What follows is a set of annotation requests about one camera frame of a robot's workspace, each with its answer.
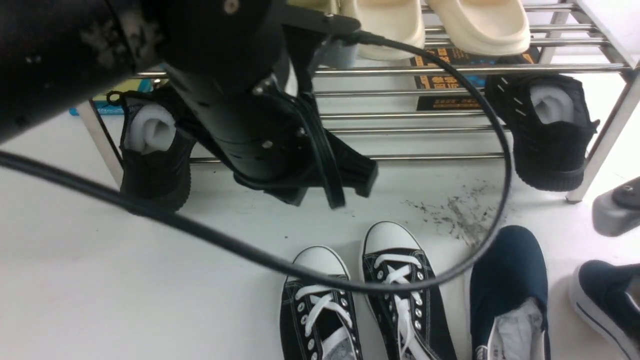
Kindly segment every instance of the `metal shoe rack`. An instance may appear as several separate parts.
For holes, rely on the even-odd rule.
[[[532,33],[544,33],[543,38],[532,39],[531,45],[541,48],[540,63],[535,65],[505,65],[505,66],[464,66],[458,70],[465,75],[471,74],[518,74],[518,73],[602,73],[617,72],[625,80],[624,87],[618,102],[612,109],[599,132],[598,138],[588,155],[588,164],[585,171],[584,182],[580,188],[566,196],[568,202],[580,202],[589,186],[593,182],[602,163],[613,147],[625,124],[631,117],[633,110],[640,101],[640,67],[633,58],[625,54],[624,49],[613,37],[606,27],[599,23],[594,14],[589,13],[588,8],[582,6],[582,0],[560,0],[557,4],[525,5],[527,12],[553,12],[552,21],[546,25],[531,26]],[[428,6],[422,7],[423,13],[432,13]],[[578,24],[567,24],[571,15]],[[426,47],[452,47],[451,41],[446,38],[429,38],[430,35],[444,35],[445,30],[441,26],[428,26]],[[562,37],[563,33],[587,33],[588,37]],[[551,59],[557,47],[564,46],[590,46],[598,47],[609,60],[609,63],[598,64],[562,64],[550,65]],[[366,76],[419,76],[444,74],[444,71],[433,67],[362,67],[348,70],[320,69],[318,78],[360,78]],[[142,72],[137,78],[163,79],[164,72]],[[450,90],[360,90],[360,91],[324,91],[318,92],[319,98],[336,97],[416,97],[464,94],[464,89]],[[120,184],[122,179],[121,159],[114,141],[110,138],[100,115],[91,100],[78,107],[78,112],[87,126],[98,150],[114,179]],[[421,111],[421,112],[395,112],[395,113],[340,113],[322,114],[323,120],[397,120],[397,119],[451,119],[461,117],[482,117],[479,110],[461,111]],[[479,133],[491,131],[490,126],[455,126],[454,123],[447,127],[352,127],[330,129],[338,136],[367,136],[367,135],[424,135],[435,133]],[[442,160],[480,160],[499,159],[500,153],[475,153],[475,154],[394,154],[372,155],[377,161],[442,161]],[[215,164],[219,161],[215,158],[192,158],[193,164]]]

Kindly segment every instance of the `robotic arm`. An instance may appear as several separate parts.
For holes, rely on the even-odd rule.
[[[355,19],[285,0],[7,0],[0,5],[0,141],[164,63],[200,121],[178,123],[236,181],[300,205],[322,186],[368,197],[378,168],[319,120],[311,79]]]

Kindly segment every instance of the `cream slide sandal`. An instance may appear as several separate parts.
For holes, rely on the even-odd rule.
[[[520,0],[427,0],[459,49],[504,56],[529,48],[529,19]]]
[[[420,0],[342,0],[342,14],[358,19],[362,29],[391,40],[424,48]],[[373,60],[400,60],[413,54],[375,45],[361,45],[360,56]]]

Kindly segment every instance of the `shoe rack leg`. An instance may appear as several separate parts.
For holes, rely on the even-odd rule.
[[[627,125],[634,110],[640,102],[640,67],[633,71],[632,76],[625,86],[618,102],[611,111],[607,122],[602,127],[596,142],[587,158],[587,166],[584,171],[584,181],[576,190],[566,196],[569,203],[577,203],[583,200],[587,190],[598,174],[600,167],[607,159],[609,152]]]
[[[91,135],[96,148],[98,148],[105,165],[107,165],[109,172],[111,172],[111,176],[113,176],[116,185],[120,187],[122,184],[122,176],[124,175],[122,159],[102,121],[102,117],[100,117],[98,110],[95,108],[95,104],[92,100],[87,100],[78,105],[76,109],[84,126],[87,131],[89,131],[89,135]]]
[[[558,4],[566,4],[568,0],[559,0]],[[569,19],[568,12],[555,12],[551,17],[551,25],[564,25],[566,21]],[[547,34],[547,38],[559,38],[562,36],[562,31],[552,31]],[[540,64],[549,64],[551,60],[554,58],[556,53],[555,47],[543,47],[540,51]]]

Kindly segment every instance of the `navy canvas shoe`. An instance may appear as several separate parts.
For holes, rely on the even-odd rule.
[[[587,261],[573,275],[569,298],[578,315],[625,359],[640,360],[640,264]]]
[[[474,360],[549,360],[547,268],[520,226],[500,230],[467,276]]]

